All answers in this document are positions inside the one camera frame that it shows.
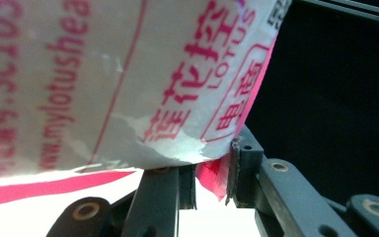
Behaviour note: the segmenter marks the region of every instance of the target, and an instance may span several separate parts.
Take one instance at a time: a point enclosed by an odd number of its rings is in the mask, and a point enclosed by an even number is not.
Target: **black background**
[[[247,125],[322,196],[379,196],[379,23],[293,3]]]

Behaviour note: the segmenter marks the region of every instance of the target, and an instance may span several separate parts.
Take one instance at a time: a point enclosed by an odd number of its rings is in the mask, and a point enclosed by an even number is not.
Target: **white surface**
[[[141,172],[110,184],[65,195],[31,197],[0,204],[0,236],[45,236],[71,202],[84,197],[102,197],[109,202],[133,191]],[[180,211],[180,237],[260,236],[252,209],[237,209],[231,201],[218,202],[215,195],[196,184],[198,210]]]

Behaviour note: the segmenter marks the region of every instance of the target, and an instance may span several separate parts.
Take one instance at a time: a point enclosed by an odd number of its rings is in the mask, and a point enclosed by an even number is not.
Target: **crumpled plastic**
[[[0,1],[0,186],[223,157],[289,4]]]

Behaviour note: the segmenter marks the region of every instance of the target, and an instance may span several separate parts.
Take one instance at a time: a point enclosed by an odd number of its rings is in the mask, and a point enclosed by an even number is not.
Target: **red border line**
[[[100,135],[98,137],[97,143],[95,145],[94,151],[92,152],[92,157],[89,160],[88,165],[91,165],[92,163],[94,163],[94,160],[97,156],[97,152],[100,149],[101,142],[103,141],[103,137],[106,133],[107,126],[108,126],[109,121],[110,121],[110,116],[111,116],[111,113],[114,109],[116,98],[117,98],[119,91],[121,89],[122,81],[124,80],[125,74],[127,74],[127,68],[131,62],[131,58],[133,56],[134,50],[135,50],[136,45],[137,45],[138,38],[140,36],[140,30],[141,30],[141,26],[143,25],[144,14],[146,11],[146,5],[147,5],[147,0],[143,0],[141,2],[140,15],[138,18],[137,28],[136,28],[136,31],[134,33],[133,40],[131,43],[130,51],[128,52],[127,57],[125,58],[123,73],[119,76],[118,84],[115,87],[114,95],[113,95],[113,98],[111,100],[109,110],[107,111],[106,119],[104,120],[104,124],[103,124],[103,128],[101,129]]]
[[[248,58],[249,54],[251,53],[251,51],[254,49],[254,48],[260,48],[260,49],[263,49],[265,51],[269,51],[269,47],[266,47],[262,44],[259,44],[259,43],[255,43],[254,45],[251,46],[251,48],[248,50],[248,52],[246,53],[243,61],[242,61],[242,64],[237,72],[237,74],[235,75],[232,83],[230,84],[229,86],[229,89],[227,89],[227,92],[226,92],[226,95],[223,97],[223,99],[221,99],[221,102],[220,102],[220,105],[217,107],[217,110],[215,111],[213,117],[211,118],[211,120],[208,122],[208,125],[207,127],[205,128],[204,132],[202,133],[201,135],[201,138],[200,139],[205,139],[205,134],[208,132],[208,129],[210,128],[211,124],[213,123],[214,119],[216,118],[218,112],[220,111],[221,107],[223,106],[223,103],[224,101],[226,100],[227,96],[229,95],[230,91],[232,90],[233,88],[233,85],[235,84],[235,82],[237,81],[237,78],[239,77],[239,74],[242,70],[242,67],[244,66],[244,63],[246,62],[246,59]],[[214,140],[218,140],[218,139],[221,139],[221,138],[224,138],[226,136],[229,136],[231,134],[233,134],[234,132],[230,133],[230,134],[227,134],[227,135],[224,135],[224,136],[220,136],[220,137],[214,137],[214,138],[210,138],[210,139],[205,139],[206,141],[214,141]]]

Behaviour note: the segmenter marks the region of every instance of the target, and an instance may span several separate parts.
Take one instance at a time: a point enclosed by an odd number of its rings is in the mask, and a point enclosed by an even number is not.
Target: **black metal bracket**
[[[267,159],[246,127],[230,164],[228,198],[257,210],[262,236],[379,236],[379,197],[354,196],[346,207],[321,197],[294,165]]]
[[[262,236],[379,236],[379,197],[354,196],[346,206],[321,197],[294,165],[267,159],[246,127],[231,154],[228,198],[256,209]],[[194,207],[194,166],[147,170],[138,189],[113,204],[100,197],[70,204],[47,237],[178,236],[179,209]]]
[[[113,204],[100,197],[70,204],[47,237],[178,236],[180,208],[195,208],[194,177],[194,166],[144,171],[138,189]]]

